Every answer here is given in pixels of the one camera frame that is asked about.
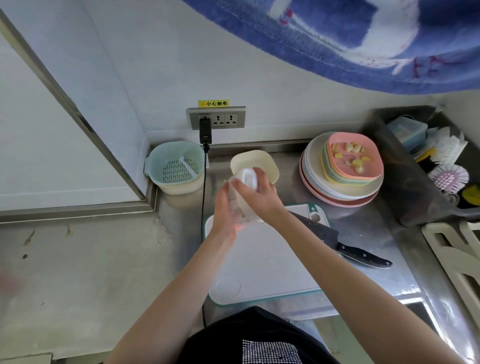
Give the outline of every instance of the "water stain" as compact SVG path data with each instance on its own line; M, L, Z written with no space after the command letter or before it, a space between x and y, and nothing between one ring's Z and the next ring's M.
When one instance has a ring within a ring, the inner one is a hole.
M30 236L27 238L27 240L24 241L24 246L27 246L28 244L30 244L32 242L32 238L33 238L34 234L35 234L35 230L33 230L32 233L30 234Z
M72 235L73 235L73 230L70 229L70 225L67 225L67 233L65 234L65 237L72 236Z

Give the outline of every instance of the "white wall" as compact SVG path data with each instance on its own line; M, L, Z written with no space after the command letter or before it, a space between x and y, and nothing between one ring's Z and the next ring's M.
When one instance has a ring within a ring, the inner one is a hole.
M445 114L480 147L480 91L449 94Z
M356 128L368 110L424 104L345 86L287 64L206 20L180 0L84 0L153 144L185 138L198 100L246 106L245 129L214 131L214 143L313 137Z
M150 145L82 0L0 0L0 7L145 193Z
M0 210L138 197L0 36Z

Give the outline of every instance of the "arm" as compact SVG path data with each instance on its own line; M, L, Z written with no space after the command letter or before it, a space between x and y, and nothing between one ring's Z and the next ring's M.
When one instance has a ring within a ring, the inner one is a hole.
M240 181L233 186L288 242L375 363L462 363L423 321L290 214L270 188L265 172L255 171L259 192Z
M216 196L214 224L187 266L123 336L105 364L174 363L236 238L228 184Z

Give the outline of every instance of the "hanging towel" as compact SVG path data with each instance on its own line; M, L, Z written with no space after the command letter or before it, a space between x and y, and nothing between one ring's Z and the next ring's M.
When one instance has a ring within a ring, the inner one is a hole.
M285 62L394 94L479 88L480 0L183 0Z

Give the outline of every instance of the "yellow warning label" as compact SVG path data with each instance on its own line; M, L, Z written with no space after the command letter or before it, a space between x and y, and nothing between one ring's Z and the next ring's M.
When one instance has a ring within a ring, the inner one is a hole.
M230 106L228 100L203 100L198 101L199 108L226 108Z

